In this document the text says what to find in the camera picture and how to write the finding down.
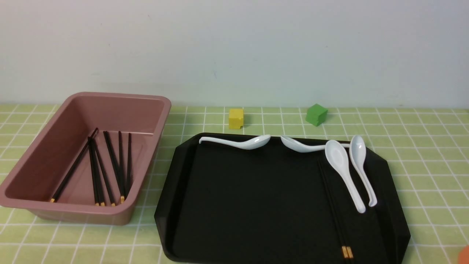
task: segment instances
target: white wall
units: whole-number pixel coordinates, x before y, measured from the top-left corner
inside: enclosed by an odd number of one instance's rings
[[[468,14],[467,0],[2,0],[0,101],[469,107]]]

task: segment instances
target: chopstick gold tip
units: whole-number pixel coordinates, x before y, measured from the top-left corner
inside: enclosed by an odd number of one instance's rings
[[[353,258],[352,249],[347,247],[348,257]]]
[[[342,246],[342,254],[344,254],[344,258],[348,258],[348,252],[347,252],[346,246]]]

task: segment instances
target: plastic tray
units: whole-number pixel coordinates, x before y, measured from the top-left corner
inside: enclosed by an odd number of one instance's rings
[[[387,162],[377,154],[367,150],[365,170],[378,204],[360,214],[324,151],[297,153],[278,137],[262,148],[241,150],[199,144],[202,136],[233,141],[254,137],[202,133],[176,148],[155,212],[168,258],[218,264],[346,263],[320,161],[354,263],[402,262],[410,233]],[[367,204],[366,190],[350,168]]]
[[[0,204],[28,209],[45,219],[114,225],[128,223],[170,108],[171,102],[161,96],[117,93],[70,96],[0,185]],[[58,201],[49,202],[85,144],[87,135],[96,127],[99,128],[97,145],[116,201],[119,200],[118,187],[102,132],[111,132],[117,153],[117,131],[132,133],[134,182],[126,201],[115,207],[94,205],[87,152]],[[127,136],[123,139],[127,146]]]

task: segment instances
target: pink plastic tray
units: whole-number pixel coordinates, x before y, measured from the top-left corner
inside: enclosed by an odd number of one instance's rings
[[[27,209],[45,219],[127,224],[170,108],[171,102],[162,96],[117,93],[77,93],[70,96],[0,185],[0,204]],[[85,144],[87,135],[96,127],[99,128],[96,143],[116,201],[119,200],[119,189],[102,132],[111,133],[116,153],[119,151],[117,132],[123,132],[124,146],[127,146],[126,133],[132,133],[133,185],[127,199],[115,207],[94,205],[87,151],[58,201],[49,202]]]

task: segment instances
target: green cube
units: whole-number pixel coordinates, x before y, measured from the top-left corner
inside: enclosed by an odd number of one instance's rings
[[[326,115],[327,109],[315,104],[308,109],[308,112],[306,113],[306,121],[315,126],[319,126],[325,121]]]

